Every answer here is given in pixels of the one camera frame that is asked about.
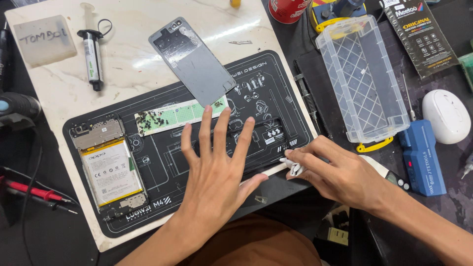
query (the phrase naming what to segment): silicone repair mat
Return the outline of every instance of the silicone repair mat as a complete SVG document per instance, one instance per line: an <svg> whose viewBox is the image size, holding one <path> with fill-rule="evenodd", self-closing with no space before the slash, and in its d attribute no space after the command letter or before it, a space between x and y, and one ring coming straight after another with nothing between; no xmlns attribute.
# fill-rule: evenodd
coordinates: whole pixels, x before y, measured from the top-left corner
<svg viewBox="0 0 473 266"><path fill-rule="evenodd" d="M263 51L225 65L236 80L237 85L227 93L228 105L232 108L229 121L229 131L243 126L249 116L256 122L278 117L275 123L265 123L255 130L252 136L250 151L246 164L252 168L258 165L267 165L282 157L284 148L302 147L312 139L309 127L302 115L300 106L295 99L288 77L283 70L281 60L274 51ZM138 135L135 114L164 106L193 100L189 90L177 82L154 91L130 98L128 100L104 107L102 109L77 116L66 122L63 134L71 151L82 183L93 206L93 197L89 189L82 162L70 136L70 128L75 124L89 119L117 113L125 127L126 137L131 145L132 152L138 164L138 169L145 183L150 204L133 213L103 221L97 209L96 217L104 235L110 238L122 236L141 226L171 214L179 208L187 183L189 165L181 152L182 127L163 131L145 137ZM212 127L218 118L213 119ZM200 122L192 124L192 143L198 141ZM231 156L235 147L232 140L227 146L227 153ZM272 166L261 167L261 172ZM253 173L243 176L250 178Z"/></svg>

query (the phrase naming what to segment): computer mouse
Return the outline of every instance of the computer mouse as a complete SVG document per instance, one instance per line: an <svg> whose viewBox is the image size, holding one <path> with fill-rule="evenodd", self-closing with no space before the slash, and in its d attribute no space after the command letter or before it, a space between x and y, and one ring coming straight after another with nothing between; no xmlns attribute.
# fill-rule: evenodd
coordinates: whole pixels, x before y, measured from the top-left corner
<svg viewBox="0 0 473 266"><path fill-rule="evenodd" d="M470 114L462 101L449 91L436 89L427 93L422 101L422 112L424 119L432 124L439 143L457 143L470 132Z"/></svg>

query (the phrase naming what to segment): blue electric screwdriver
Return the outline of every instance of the blue electric screwdriver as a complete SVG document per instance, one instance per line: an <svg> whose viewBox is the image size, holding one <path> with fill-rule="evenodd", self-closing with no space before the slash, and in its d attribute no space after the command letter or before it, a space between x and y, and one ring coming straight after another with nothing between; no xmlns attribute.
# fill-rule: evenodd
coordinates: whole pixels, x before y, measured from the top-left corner
<svg viewBox="0 0 473 266"><path fill-rule="evenodd" d="M447 193L435 151L435 136L429 120L416 120L412 109L406 79L404 85L411 109L411 126L399 132L399 140L404 148L404 162L411 180L413 191L424 196L436 196Z"/></svg>

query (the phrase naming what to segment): red can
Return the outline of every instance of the red can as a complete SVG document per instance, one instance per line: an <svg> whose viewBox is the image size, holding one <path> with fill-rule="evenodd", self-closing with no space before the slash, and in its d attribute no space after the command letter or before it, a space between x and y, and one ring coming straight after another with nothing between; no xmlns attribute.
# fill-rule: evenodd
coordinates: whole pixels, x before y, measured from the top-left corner
<svg viewBox="0 0 473 266"><path fill-rule="evenodd" d="M269 12L275 20L291 24L299 20L311 2L312 0L270 0Z"/></svg>

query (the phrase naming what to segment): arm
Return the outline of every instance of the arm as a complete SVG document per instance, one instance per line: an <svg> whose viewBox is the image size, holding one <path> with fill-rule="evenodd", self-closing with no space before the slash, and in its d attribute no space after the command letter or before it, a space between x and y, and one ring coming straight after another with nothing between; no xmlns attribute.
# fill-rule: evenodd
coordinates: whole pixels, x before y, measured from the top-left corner
<svg viewBox="0 0 473 266"><path fill-rule="evenodd" d="M249 117L238 138L233 157L227 155L227 127L230 108L220 114L210 141L212 108L206 106L199 131L200 154L191 145L192 127L186 124L181 135L181 150L189 163L189 179L179 210L146 242L118 265L175 265L209 240L243 204L245 199L268 179L257 174L239 186L246 153L254 128Z"/></svg>
<svg viewBox="0 0 473 266"><path fill-rule="evenodd" d="M327 164L317 156L327 158ZM473 265L473 235L435 214L384 179L360 156L323 136L286 157L308 170L299 177L323 197L365 210L416 237L447 265Z"/></svg>

